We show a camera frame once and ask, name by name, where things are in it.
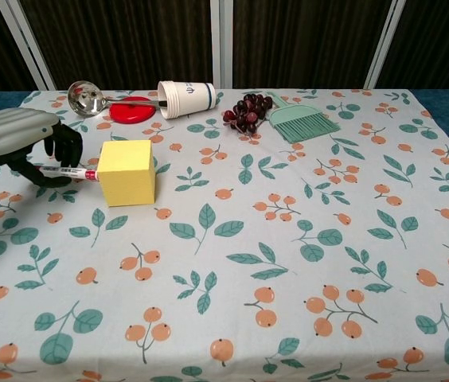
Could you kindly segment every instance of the red grapes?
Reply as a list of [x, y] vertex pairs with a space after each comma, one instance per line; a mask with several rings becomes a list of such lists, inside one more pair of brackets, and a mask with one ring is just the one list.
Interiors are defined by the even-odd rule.
[[223, 114], [223, 121], [232, 129], [253, 135], [264, 121], [267, 111], [272, 108], [272, 98], [261, 94], [246, 94], [232, 110]]

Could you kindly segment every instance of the brush bristles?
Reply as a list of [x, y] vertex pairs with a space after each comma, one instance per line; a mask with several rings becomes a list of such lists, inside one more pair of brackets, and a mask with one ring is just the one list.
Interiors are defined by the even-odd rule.
[[289, 142], [305, 141], [319, 135], [334, 133], [340, 127], [329, 121], [322, 113], [277, 123], [275, 129]]

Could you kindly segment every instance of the ladle handle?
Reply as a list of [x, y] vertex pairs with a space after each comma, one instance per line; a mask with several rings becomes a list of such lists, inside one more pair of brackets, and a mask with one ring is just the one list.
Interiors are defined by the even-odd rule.
[[139, 106], [154, 106], [154, 107], [168, 107], [167, 101], [125, 101], [121, 99], [106, 98], [109, 103], [120, 103], [122, 105], [139, 105]]

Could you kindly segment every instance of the stainless steel ladle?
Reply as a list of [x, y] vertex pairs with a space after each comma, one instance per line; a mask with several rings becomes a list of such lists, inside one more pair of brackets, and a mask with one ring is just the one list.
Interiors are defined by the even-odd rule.
[[105, 97], [93, 83], [77, 81], [68, 89], [68, 104], [75, 113], [89, 118], [98, 115], [102, 110], [113, 103], [125, 105], [153, 106], [156, 108], [167, 107], [166, 101], [124, 101]]

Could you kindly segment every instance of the yellow sponge cube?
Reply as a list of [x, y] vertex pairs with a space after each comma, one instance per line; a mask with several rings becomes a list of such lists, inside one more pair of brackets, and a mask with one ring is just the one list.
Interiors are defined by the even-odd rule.
[[152, 142], [108, 141], [103, 144], [97, 177], [108, 206], [155, 202]]

